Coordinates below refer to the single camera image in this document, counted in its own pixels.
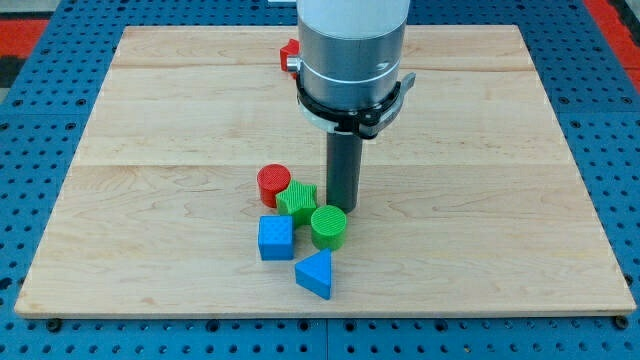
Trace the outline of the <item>red block behind arm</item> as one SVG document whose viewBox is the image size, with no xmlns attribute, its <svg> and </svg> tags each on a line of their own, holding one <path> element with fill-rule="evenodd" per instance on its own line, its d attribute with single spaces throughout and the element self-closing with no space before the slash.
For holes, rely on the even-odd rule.
<svg viewBox="0 0 640 360">
<path fill-rule="evenodd" d="M 280 57 L 280 68 L 283 72 L 288 73 L 293 79 L 297 78 L 297 72 L 289 71 L 288 61 L 297 57 L 300 52 L 300 43 L 297 39 L 290 38 L 287 44 L 280 48 L 279 57 Z"/>
</svg>

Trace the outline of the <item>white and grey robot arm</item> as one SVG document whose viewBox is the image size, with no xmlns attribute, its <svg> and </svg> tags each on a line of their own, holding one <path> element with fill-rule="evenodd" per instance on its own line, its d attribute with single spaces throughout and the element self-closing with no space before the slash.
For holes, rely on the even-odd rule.
<svg viewBox="0 0 640 360">
<path fill-rule="evenodd" d="M 314 101 L 359 110 L 398 78 L 409 0 L 299 0 L 300 86 Z"/>
</svg>

